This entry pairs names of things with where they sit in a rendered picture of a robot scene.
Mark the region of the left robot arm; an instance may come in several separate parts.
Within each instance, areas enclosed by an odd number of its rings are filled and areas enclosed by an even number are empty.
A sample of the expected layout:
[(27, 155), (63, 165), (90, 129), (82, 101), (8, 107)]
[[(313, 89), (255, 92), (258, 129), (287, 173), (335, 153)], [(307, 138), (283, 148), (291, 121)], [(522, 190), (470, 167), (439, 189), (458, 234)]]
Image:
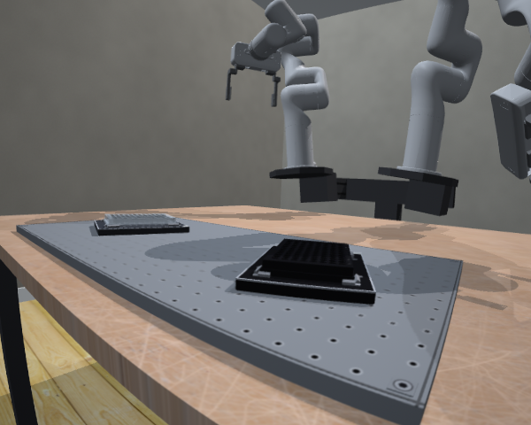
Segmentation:
[[(503, 21), (515, 27), (527, 25), (531, 38), (531, 0), (497, 2)], [(438, 0), (427, 51), (453, 64), (448, 67), (423, 61), (413, 68), (404, 163), (396, 169), (442, 176), (436, 169), (443, 135), (443, 101), (457, 104), (466, 98), (482, 54), (480, 37), (465, 29), (468, 12), (468, 0)], [(531, 43), (514, 74), (514, 81), (531, 90)]]

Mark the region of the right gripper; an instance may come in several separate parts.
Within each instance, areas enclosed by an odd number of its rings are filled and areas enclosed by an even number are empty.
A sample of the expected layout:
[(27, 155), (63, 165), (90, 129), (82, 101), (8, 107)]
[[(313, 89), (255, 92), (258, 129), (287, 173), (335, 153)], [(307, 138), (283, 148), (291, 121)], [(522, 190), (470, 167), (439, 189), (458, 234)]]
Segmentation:
[(250, 45), (248, 43), (237, 42), (231, 50), (231, 64), (235, 67), (235, 69), (230, 68), (227, 72), (226, 100), (229, 101), (231, 99), (231, 74), (237, 75), (237, 70), (243, 70), (246, 68), (265, 72), (266, 75), (272, 75), (273, 81), (275, 81), (275, 83), (271, 106), (275, 107), (277, 106), (278, 82), (281, 81), (281, 77), (276, 76), (276, 72), (281, 69), (281, 53), (277, 50), (276, 53), (273, 53), (273, 55), (269, 58), (265, 60), (257, 60), (251, 56), (249, 46)]

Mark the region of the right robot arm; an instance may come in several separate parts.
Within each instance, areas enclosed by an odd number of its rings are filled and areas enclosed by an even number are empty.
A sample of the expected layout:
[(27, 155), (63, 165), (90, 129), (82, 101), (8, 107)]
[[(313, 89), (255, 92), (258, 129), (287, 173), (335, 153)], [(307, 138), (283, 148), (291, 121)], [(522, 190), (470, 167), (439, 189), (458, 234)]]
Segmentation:
[(297, 57), (319, 52), (319, 22), (313, 14), (296, 15), (285, 0), (272, 1), (265, 16), (271, 24), (250, 42), (249, 51), (257, 60), (265, 60), (277, 50), (281, 52), (286, 85), (281, 91), (281, 103), (289, 166), (285, 168), (318, 167), (313, 160), (312, 123), (304, 111), (328, 106), (327, 77), (322, 68), (305, 67)]

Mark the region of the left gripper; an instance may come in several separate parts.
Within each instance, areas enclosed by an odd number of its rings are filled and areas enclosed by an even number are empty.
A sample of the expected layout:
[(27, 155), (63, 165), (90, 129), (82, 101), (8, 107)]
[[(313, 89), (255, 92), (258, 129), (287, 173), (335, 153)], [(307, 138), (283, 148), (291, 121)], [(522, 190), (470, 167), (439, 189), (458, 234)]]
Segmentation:
[(531, 90), (511, 83), (490, 99), (501, 164), (519, 179), (530, 176), (531, 183)]

